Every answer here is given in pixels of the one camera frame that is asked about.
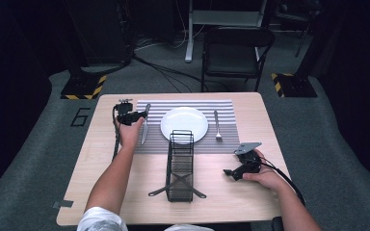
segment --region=fork handle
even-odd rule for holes
[[[218,112],[215,110],[215,111],[213,112],[213,114],[215,115],[216,130],[217,130],[217,132],[219,133]]]

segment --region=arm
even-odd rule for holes
[[[101,207],[119,215],[128,185],[135,145],[143,122],[144,119],[141,117],[132,126],[119,125],[121,150],[94,184],[85,211],[92,207]]]
[[[284,230],[321,230],[290,185],[269,167],[262,166],[259,173],[245,173],[243,179],[257,181],[277,193]]]

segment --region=gray carpet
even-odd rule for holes
[[[294,58],[299,44],[297,36],[277,33],[259,87],[290,175],[306,196],[308,210],[325,230],[370,230],[370,173],[340,136],[330,102],[317,79],[310,78],[317,98],[279,98],[275,91],[271,73],[294,73],[308,46],[309,39],[301,56]],[[158,45],[136,54],[149,62],[199,77],[201,43],[196,43],[191,64],[184,63],[185,48],[185,45],[176,49]],[[193,92],[200,89],[195,80],[175,78]],[[56,224],[58,210],[52,204],[63,199],[97,99],[60,99],[67,79],[67,72],[50,77],[53,85],[50,100],[0,180],[0,230],[75,230]],[[189,92],[179,82],[171,81],[181,92]],[[234,91],[252,91],[254,87],[254,80],[247,84],[243,80],[224,82]],[[225,90],[218,84],[210,83],[208,87],[212,91]],[[100,94],[162,92],[177,90],[157,71],[133,61],[108,75]],[[91,108],[82,112],[89,119],[83,127],[70,127],[79,108]],[[251,228],[271,230],[269,221],[254,222]]]

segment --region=wooden tabletop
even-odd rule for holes
[[[240,142],[262,142],[258,149],[288,175],[278,140],[259,93],[103,95],[96,106],[66,190],[64,200],[73,201],[73,204],[70,208],[60,209],[57,217],[59,225],[78,224],[94,183],[111,163],[115,148],[112,109],[119,103],[119,99],[124,98],[133,99],[134,110],[138,100],[231,99]],[[223,169],[235,169],[240,165],[233,153],[196,154],[194,188],[205,193],[207,198],[202,199],[194,195],[191,203],[169,202],[165,193],[148,196],[148,193],[165,185],[167,153],[134,155],[120,215],[128,224],[239,222],[267,220],[279,216],[278,198],[274,192],[255,182],[244,180],[235,182],[223,172]]]

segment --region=person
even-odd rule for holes
[[[141,117],[131,126],[119,124],[121,149],[94,184],[77,231],[128,230],[125,222],[119,216],[119,212],[127,189],[135,146],[143,123],[144,119]],[[261,158],[264,158],[259,150],[255,149],[255,151]],[[321,230],[295,192],[269,167],[262,166],[258,173],[245,173],[243,179],[256,181],[277,193],[284,230]],[[174,230],[181,230],[181,226],[175,225],[173,227]],[[182,230],[212,230],[194,225],[185,225],[182,228]]]

